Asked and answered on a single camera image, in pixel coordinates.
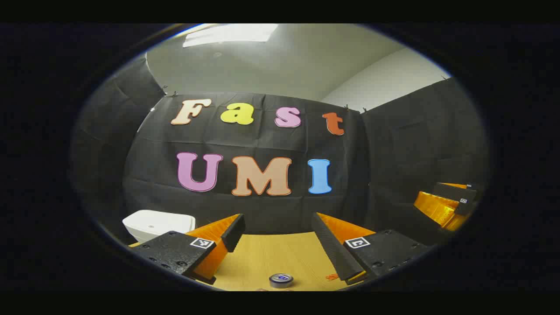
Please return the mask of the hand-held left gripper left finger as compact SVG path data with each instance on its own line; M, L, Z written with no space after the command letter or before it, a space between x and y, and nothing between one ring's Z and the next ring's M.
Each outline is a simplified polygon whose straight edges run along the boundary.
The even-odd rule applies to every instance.
M130 249L154 265L212 285L226 255L245 232L245 216L238 213L188 233L168 231Z

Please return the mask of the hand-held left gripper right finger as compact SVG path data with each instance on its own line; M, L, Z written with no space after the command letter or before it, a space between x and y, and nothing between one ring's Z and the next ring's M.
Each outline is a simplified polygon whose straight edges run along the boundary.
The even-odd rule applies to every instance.
M311 226L347 285L383 277L431 248L398 231L375 232L323 213L312 214Z

